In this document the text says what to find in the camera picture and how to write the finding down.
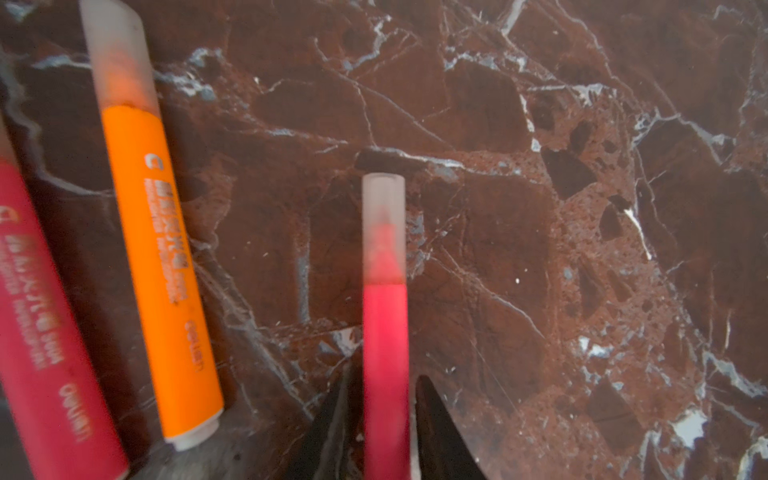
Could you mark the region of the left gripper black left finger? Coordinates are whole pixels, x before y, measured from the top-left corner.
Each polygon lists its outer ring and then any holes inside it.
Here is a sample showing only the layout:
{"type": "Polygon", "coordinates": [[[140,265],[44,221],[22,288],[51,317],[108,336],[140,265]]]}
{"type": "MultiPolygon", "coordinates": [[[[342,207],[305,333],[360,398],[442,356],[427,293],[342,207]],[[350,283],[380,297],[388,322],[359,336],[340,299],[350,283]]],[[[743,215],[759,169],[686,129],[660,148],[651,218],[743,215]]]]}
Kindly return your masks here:
{"type": "Polygon", "coordinates": [[[285,479],[346,478],[350,445],[362,418],[362,390],[362,367],[345,366],[289,462],[285,479]]]}

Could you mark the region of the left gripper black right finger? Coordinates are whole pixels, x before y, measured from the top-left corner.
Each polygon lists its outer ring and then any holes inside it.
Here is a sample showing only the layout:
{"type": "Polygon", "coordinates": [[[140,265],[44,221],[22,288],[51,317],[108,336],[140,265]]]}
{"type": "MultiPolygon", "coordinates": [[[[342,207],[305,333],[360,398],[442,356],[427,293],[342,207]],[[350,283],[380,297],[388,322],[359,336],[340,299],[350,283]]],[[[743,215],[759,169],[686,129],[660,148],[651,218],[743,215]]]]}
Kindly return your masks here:
{"type": "Polygon", "coordinates": [[[416,381],[415,413],[422,479],[487,479],[427,375],[416,381]]]}

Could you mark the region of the red capped pen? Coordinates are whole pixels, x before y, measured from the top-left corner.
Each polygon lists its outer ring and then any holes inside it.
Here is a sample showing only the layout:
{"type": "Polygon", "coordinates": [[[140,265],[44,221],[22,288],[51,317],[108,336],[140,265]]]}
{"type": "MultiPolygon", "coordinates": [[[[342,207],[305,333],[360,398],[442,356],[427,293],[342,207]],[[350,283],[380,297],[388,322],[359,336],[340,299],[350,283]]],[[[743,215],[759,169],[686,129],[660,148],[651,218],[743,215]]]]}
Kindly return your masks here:
{"type": "Polygon", "coordinates": [[[364,477],[409,479],[405,179],[362,182],[364,477]]]}

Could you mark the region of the orange pen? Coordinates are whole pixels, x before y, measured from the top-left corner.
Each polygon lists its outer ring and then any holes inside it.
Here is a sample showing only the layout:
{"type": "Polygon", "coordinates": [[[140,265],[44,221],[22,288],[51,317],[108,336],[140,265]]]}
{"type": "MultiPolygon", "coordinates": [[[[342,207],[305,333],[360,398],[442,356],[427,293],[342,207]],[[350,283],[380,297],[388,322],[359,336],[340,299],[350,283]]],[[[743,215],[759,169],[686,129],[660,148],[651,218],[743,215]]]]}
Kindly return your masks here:
{"type": "Polygon", "coordinates": [[[161,429],[182,452],[216,432],[224,398],[145,32],[121,1],[79,7],[161,429]]]}

